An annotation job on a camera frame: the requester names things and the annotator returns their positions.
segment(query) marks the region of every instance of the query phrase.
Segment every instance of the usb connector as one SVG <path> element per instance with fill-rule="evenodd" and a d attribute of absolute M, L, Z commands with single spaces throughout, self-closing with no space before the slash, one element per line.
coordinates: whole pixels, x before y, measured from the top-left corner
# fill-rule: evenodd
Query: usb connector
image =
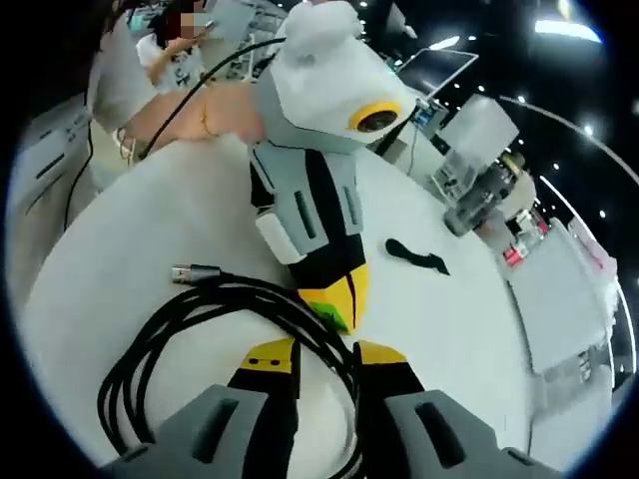
<path fill-rule="evenodd" d="M 196 284 L 222 274 L 217 266 L 204 264 L 176 264 L 171 268 L 171 281 L 177 284 Z"/>

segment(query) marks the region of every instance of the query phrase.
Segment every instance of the yellow robot eye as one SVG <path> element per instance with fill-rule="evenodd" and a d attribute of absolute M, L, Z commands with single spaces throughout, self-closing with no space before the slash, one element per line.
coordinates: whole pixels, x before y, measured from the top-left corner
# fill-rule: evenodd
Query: yellow robot eye
<path fill-rule="evenodd" d="M 367 105 L 351 115 L 348 121 L 348 129 L 362 133 L 377 132 L 392 125 L 400 111 L 401 107 L 392 102 Z"/>

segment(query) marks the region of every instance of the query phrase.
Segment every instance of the bracelet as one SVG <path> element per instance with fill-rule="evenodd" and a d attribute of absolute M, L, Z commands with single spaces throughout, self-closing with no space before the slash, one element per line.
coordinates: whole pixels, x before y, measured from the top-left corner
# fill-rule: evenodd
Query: bracelet
<path fill-rule="evenodd" d="M 217 135 L 215 133 L 212 133 L 211 130 L 209 130 L 209 127 L 207 126 L 207 119 L 208 119 L 207 102 L 205 101 L 202 106 L 202 113 L 200 114 L 200 122 L 202 123 L 202 126 L 204 127 L 204 131 L 207 132 L 207 134 L 210 137 L 216 137 Z"/>

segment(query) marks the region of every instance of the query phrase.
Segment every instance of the ceiling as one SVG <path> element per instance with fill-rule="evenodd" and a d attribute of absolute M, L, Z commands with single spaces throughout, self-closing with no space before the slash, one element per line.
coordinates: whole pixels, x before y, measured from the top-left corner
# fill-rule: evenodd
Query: ceiling
<path fill-rule="evenodd" d="M 299 3 L 281 1 L 285 9 Z M 570 21 L 592 27 L 602 43 L 535 33 L 538 19 L 563 20 L 557 0 L 395 0 L 406 24 L 417 33 L 416 40 L 385 31 L 391 1 L 366 0 L 365 7 L 359 0 L 350 3 L 366 22 L 369 45 L 384 55 L 406 60 L 455 35 L 460 40 L 454 49 L 479 55 L 455 80 L 460 88 L 450 84 L 437 95 L 442 103 L 463 105 L 480 85 L 483 95 L 496 99 L 523 95 L 527 104 L 580 127 L 591 125 L 594 137 L 639 173 L 633 143 L 639 136 L 639 118 L 633 114 L 639 99 L 639 69 L 633 69 L 639 43 L 631 24 L 639 6 L 629 5 L 636 2 L 626 2 L 623 9 L 594 0 L 571 2 Z M 469 41 L 469 36 L 476 40 Z M 632 315 L 639 318 L 639 228 L 634 221 L 639 187 L 584 136 L 521 105 L 501 104 L 520 130 L 524 144 L 515 142 L 511 148 L 526 158 L 542 208 L 565 223 L 573 218 L 539 181 L 541 175 L 617 258 Z"/>

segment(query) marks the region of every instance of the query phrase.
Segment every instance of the round table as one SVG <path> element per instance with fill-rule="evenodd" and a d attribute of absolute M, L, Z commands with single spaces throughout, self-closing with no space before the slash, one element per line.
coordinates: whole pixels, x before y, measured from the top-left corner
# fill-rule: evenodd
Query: round table
<path fill-rule="evenodd" d="M 443 390 L 486 421 L 501 447 L 526 449 L 527 352 L 490 251 L 474 234 L 455 238 L 441 221 L 443 206 L 366 149 L 357 156 L 357 184 L 370 286 L 346 343 L 394 347 L 424 388 Z M 98 388 L 145 321 L 182 290 L 171 284 L 173 264 L 290 283 L 255 218 L 244 145 L 232 136 L 175 143 L 98 196 L 49 255 L 18 326 L 43 394 L 98 465 L 117 455 L 98 421 Z M 450 276 L 389 256 L 388 238 L 438 254 Z M 149 385 L 152 425 L 211 384 L 226 384 L 251 347 L 282 336 L 243 311 L 176 336 Z M 326 477 L 351 446 L 353 411 L 339 380 L 308 351 L 299 410 L 289 477 Z M 317 444 L 317 437 L 333 440 Z"/>

